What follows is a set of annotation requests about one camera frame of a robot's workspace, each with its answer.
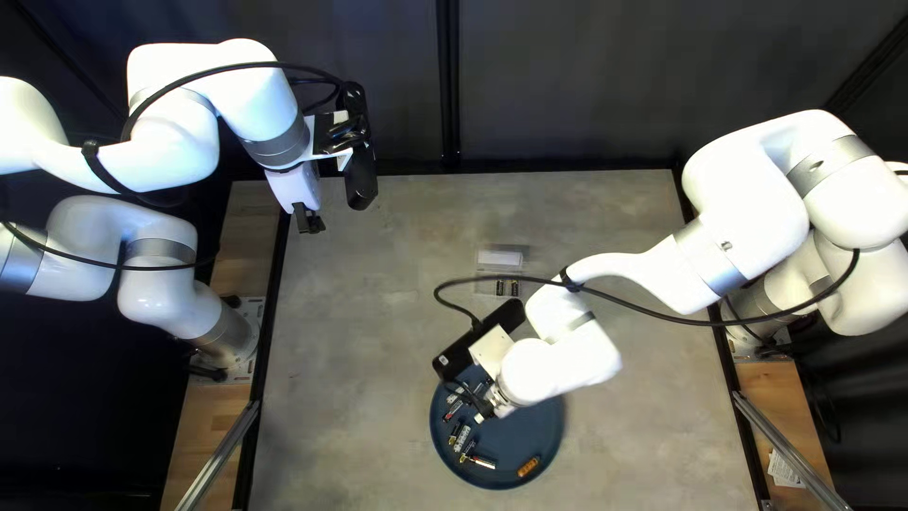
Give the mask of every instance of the round tray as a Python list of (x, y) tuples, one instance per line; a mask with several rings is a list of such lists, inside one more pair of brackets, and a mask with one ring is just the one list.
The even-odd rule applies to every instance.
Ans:
[[(480, 366), (471, 366), (459, 375), (459, 380), (468, 384), (472, 390), (478, 382), (488, 377)], [(487, 419), (478, 425), (473, 420), (476, 410), (469, 406), (469, 401), (447, 423), (442, 420), (450, 409), (446, 401), (450, 395), (451, 392), (441, 384), (435, 389), (429, 407), (429, 430), (441, 460), (464, 481), (490, 490), (515, 488), (539, 477), (558, 453), (565, 423), (564, 400), (561, 396), (520, 408), (503, 419)], [(471, 438), (477, 441), (471, 454), (494, 460), (494, 470), (471, 461), (460, 463), (460, 453), (455, 453), (448, 443), (450, 433), (458, 421), (463, 421), (471, 428), (467, 442)], [(518, 469), (534, 456), (538, 456), (539, 465), (526, 476), (518, 476)]]

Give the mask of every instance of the gray tabletop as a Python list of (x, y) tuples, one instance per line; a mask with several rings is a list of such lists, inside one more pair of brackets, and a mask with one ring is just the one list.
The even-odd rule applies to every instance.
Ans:
[[(647, 250), (684, 223), (669, 171), (400, 176), (379, 186), (357, 212), (343, 182), (324, 179), (328, 230), (291, 226), (250, 509), (756, 508), (712, 333), (595, 298), (624, 369), (566, 396), (561, 451), (538, 480), (506, 492), (469, 486), (429, 438), (431, 359), (469, 328), (435, 303), (433, 287), (473, 275), (485, 244), (528, 246), (525, 270), (536, 276)], [(631, 282), (591, 285), (670, 312)], [(447, 296), (480, 316), (500, 304), (472, 286)]]

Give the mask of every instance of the battery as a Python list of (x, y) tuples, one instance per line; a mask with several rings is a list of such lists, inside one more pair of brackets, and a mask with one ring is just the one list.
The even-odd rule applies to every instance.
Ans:
[(455, 453), (459, 453), (460, 450), (463, 449), (463, 445), (467, 442), (467, 437), (469, 436), (469, 432), (472, 429), (473, 428), (471, 428), (470, 426), (466, 426), (466, 425), (464, 425), (460, 429), (460, 434), (457, 436), (457, 440), (454, 442), (454, 452)]
[(445, 398), (445, 401), (447, 401), (449, 405), (453, 405), (454, 401), (456, 401), (461, 394), (463, 394), (463, 387), (459, 386), (453, 394), (448, 394), (448, 397)]
[(448, 445), (449, 446), (453, 446), (454, 442), (457, 441), (457, 435), (460, 434), (460, 429), (462, 427), (463, 427), (463, 421), (458, 421), (458, 423), (454, 425), (454, 429), (452, 429), (451, 434), (448, 435)]
[(486, 388), (486, 382), (480, 381), (473, 387), (473, 396), (479, 399), (479, 395), (482, 394), (482, 391)]
[(533, 456), (527, 461), (527, 463), (520, 466), (517, 469), (517, 477), (526, 477), (527, 474), (536, 470), (536, 467), (539, 466), (539, 456)]
[(495, 470), (495, 460), (493, 460), (493, 459), (488, 459), (486, 457), (477, 456), (477, 455), (470, 456), (467, 459), (479, 466), (484, 466), (486, 468)]
[(462, 399), (458, 399), (457, 401), (455, 401), (455, 402), (454, 402), (454, 406), (452, 406), (452, 407), (448, 410), (448, 413), (445, 414), (445, 416), (443, 416), (443, 417), (441, 418), (441, 421), (442, 421), (442, 422), (448, 422), (449, 420), (451, 420), (451, 418), (454, 416), (454, 414), (456, 414), (457, 411), (460, 410), (460, 408), (461, 408), (462, 406), (463, 406), (463, 400), (462, 400)]
[(473, 449), (476, 448), (476, 438), (471, 438), (469, 443), (463, 448), (463, 452), (460, 454), (460, 463), (467, 461), (470, 453), (473, 452)]

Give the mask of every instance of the paper label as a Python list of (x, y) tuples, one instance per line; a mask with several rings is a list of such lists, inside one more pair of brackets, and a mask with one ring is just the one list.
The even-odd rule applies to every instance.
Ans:
[(801, 478), (785, 461), (785, 457), (777, 454), (775, 449), (769, 453), (769, 467), (766, 469), (766, 473), (773, 477), (773, 482), (776, 486), (805, 487), (804, 483), (801, 482)]

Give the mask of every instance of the metal rail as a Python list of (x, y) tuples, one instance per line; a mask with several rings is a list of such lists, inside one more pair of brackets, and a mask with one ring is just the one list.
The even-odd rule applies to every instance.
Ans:
[(227, 464), (227, 460), (230, 459), (233, 449), (240, 444), (246, 436), (249, 426), (252, 426), (255, 419), (259, 417), (259, 404), (260, 401), (252, 401), (242, 410), (242, 413), (237, 417), (230, 431), (227, 432), (227, 435), (224, 436), (224, 439), (218, 445), (218, 448), (214, 449), (212, 457), (208, 458), (208, 462), (205, 463), (202, 471), (199, 472), (189, 489), (186, 490), (186, 494), (183, 495), (183, 499), (177, 505), (176, 511), (191, 511), (202, 501), (205, 492), (208, 491), (214, 479), (221, 473), (221, 469)]
[(842, 499), (839, 494), (835, 493), (829, 485), (816, 473), (816, 470), (807, 462), (800, 452), (785, 438), (773, 423), (760, 412), (759, 408), (747, 400), (744, 395), (738, 391), (732, 392), (732, 401), (738, 410), (747, 417), (754, 427), (766, 435), (769, 442), (773, 444), (775, 450), (785, 457), (788, 465), (801, 477), (801, 481), (810, 490), (810, 493), (823, 503), (824, 506), (833, 511), (853, 511), (848, 503)]

